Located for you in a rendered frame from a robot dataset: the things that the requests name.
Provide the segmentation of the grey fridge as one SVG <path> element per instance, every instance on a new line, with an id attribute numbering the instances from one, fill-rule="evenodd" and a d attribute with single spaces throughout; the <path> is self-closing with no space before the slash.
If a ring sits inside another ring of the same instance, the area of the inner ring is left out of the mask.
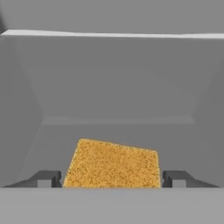
<path id="1" fill-rule="evenodd" d="M 0 0 L 0 186 L 82 138 L 224 186 L 224 1 Z"/>

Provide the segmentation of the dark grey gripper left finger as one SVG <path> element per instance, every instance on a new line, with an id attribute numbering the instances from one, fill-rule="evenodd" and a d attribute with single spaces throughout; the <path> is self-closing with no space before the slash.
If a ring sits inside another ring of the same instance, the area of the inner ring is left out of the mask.
<path id="1" fill-rule="evenodd" d="M 38 171 L 30 178 L 18 181 L 17 183 L 6 185 L 5 188 L 17 187 L 17 188 L 33 188 L 33 187 L 49 187 L 49 188 L 61 188 L 61 171 Z"/>

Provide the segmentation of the golden brown cake slice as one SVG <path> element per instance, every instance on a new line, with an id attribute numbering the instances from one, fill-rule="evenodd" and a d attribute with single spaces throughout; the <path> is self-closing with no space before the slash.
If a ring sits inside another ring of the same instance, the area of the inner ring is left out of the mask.
<path id="1" fill-rule="evenodd" d="M 63 186 L 159 189 L 158 153 L 152 149 L 82 138 L 76 145 Z"/>

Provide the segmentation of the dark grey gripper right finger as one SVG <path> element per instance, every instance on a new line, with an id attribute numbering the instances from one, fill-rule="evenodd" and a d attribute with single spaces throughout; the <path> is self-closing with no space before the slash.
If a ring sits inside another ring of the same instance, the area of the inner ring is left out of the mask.
<path id="1" fill-rule="evenodd" d="M 162 187 L 218 188 L 217 185 L 194 178 L 187 171 L 163 171 L 163 180 Z"/>

